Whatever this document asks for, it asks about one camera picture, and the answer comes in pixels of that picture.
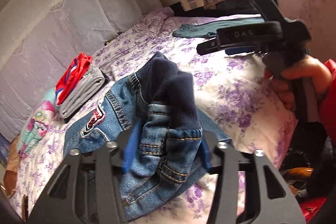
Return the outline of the orange brown pillow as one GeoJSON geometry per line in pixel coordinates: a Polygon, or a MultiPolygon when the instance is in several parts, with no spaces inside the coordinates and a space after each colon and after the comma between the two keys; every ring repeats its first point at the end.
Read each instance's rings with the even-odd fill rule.
{"type": "Polygon", "coordinates": [[[16,192],[17,175],[21,159],[17,153],[18,140],[19,136],[12,141],[9,147],[9,158],[3,178],[7,198],[11,198],[16,192]]]}

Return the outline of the folded floral pastel blanket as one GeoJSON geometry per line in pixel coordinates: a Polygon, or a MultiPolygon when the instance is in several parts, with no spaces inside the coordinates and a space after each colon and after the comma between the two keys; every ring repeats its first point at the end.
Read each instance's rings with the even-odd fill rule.
{"type": "Polygon", "coordinates": [[[41,102],[25,121],[17,144],[17,153],[21,159],[25,159],[48,132],[56,115],[55,102],[55,89],[46,91],[41,102]]]}

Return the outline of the folded red striped garment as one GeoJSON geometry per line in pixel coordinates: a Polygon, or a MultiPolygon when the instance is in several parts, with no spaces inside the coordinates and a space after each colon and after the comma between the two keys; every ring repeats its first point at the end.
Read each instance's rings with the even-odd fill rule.
{"type": "Polygon", "coordinates": [[[56,105],[60,106],[79,83],[84,73],[89,69],[92,57],[84,52],[79,53],[70,63],[64,75],[55,88],[56,105]]]}

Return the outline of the teal sock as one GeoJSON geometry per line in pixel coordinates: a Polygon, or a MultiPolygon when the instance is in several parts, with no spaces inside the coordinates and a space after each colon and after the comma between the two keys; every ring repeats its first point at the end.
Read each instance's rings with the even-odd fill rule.
{"type": "Polygon", "coordinates": [[[259,16],[254,18],[240,18],[231,20],[216,20],[213,22],[203,23],[199,25],[182,24],[172,33],[175,38],[215,38],[217,29],[241,26],[246,24],[264,23],[265,20],[259,16]]]}

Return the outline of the lilac lace headboard cover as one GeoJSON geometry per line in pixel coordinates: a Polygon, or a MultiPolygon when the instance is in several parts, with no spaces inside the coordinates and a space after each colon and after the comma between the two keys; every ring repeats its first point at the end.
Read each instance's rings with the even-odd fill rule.
{"type": "Polygon", "coordinates": [[[1,134],[13,140],[80,53],[93,55],[159,0],[10,0],[1,10],[1,134]]]}

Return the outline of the purple floral bedsheet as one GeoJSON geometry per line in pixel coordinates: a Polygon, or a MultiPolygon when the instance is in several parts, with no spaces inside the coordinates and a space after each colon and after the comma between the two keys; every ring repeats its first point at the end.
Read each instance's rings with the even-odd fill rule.
{"type": "MultiPolygon", "coordinates": [[[[47,180],[62,159],[66,130],[76,120],[102,102],[105,91],[114,82],[137,71],[160,51],[183,71],[194,77],[198,107],[211,117],[243,152],[264,150],[280,168],[297,121],[263,79],[264,65],[259,55],[227,56],[224,51],[199,56],[196,46],[201,38],[174,38],[181,24],[199,25],[216,20],[255,18],[234,15],[215,18],[173,17],[167,9],[151,12],[140,23],[115,38],[93,55],[94,63],[111,79],[111,83],[71,119],[68,124],[56,115],[50,130],[30,155],[21,161],[16,192],[9,203],[21,216],[23,197],[28,197],[28,211],[33,209],[47,180]]],[[[163,207],[133,223],[206,223],[210,201],[214,196],[216,175],[205,175],[185,193],[163,207]]]]}

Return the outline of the folded black garment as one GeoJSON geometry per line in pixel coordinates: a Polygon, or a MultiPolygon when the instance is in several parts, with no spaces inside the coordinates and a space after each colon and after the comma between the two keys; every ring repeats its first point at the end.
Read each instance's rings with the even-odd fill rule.
{"type": "Polygon", "coordinates": [[[100,71],[101,76],[93,77],[93,80],[83,80],[84,87],[80,88],[78,84],[77,91],[72,91],[67,99],[60,106],[60,115],[65,123],[68,123],[72,117],[92,98],[94,97],[106,84],[109,83],[109,77],[100,71]]]}

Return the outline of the blue denim jeans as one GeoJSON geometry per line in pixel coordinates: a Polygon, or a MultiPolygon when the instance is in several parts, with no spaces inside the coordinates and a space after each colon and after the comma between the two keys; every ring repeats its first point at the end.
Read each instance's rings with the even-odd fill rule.
{"type": "Polygon", "coordinates": [[[193,76],[160,52],[118,80],[102,103],[67,130],[64,153],[95,151],[126,130],[133,135],[120,195],[129,221],[163,206],[206,174],[205,131],[231,143],[196,106],[193,76]]]}

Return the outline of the folded grey sweatpants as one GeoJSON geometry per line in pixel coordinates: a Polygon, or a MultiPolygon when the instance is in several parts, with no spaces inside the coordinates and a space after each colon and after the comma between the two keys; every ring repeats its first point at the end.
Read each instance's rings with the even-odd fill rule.
{"type": "Polygon", "coordinates": [[[65,120],[71,119],[108,81],[109,79],[97,66],[90,65],[80,81],[60,104],[60,116],[65,120]]]}

